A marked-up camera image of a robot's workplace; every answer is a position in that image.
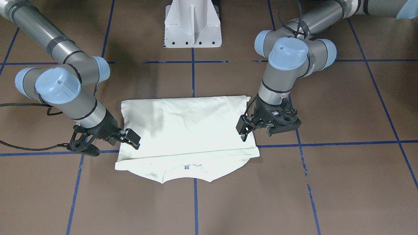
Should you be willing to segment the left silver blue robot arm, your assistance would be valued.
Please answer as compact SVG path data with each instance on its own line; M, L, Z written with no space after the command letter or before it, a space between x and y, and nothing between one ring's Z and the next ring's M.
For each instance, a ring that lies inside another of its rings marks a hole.
M266 128L273 135L299 128L301 120L288 99L295 81L329 67L337 54L333 42L312 37L355 14L403 20L416 18L417 9L416 0L326 0L276 31L261 31L254 47L268 64L252 100L252 115L245 111L236 125L242 140L255 129Z

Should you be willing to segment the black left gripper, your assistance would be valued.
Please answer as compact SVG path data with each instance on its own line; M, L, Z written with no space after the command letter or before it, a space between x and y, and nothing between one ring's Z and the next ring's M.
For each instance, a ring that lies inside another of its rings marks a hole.
M263 122L263 127L272 123L274 128L284 127L281 123L283 107L281 105L271 105L264 102L259 96L255 99L252 119L247 115L241 115L236 125L236 130L239 135L242 135L242 141L245 142L249 133L254 131L253 125L258 125Z

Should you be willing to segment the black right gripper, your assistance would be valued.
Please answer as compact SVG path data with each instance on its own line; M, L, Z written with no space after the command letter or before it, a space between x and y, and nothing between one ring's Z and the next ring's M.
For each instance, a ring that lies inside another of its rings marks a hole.
M113 146L119 141L129 144L136 150L140 147L141 137L130 128L122 130L117 119L108 110L97 126L88 129L88 134L96 139L107 141Z

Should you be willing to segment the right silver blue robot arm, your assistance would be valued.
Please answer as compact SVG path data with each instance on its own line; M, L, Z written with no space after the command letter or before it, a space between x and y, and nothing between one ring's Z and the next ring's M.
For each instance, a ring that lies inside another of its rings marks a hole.
M121 129L111 112L87 90L87 86L109 78L110 67L104 58L87 55L28 0L2 0L1 15L25 31L58 63L47 69L19 71L15 86L27 98L37 100L38 105L55 107L76 122L71 140L60 147L89 156L100 154L93 145L95 139L139 148L140 136L131 129Z

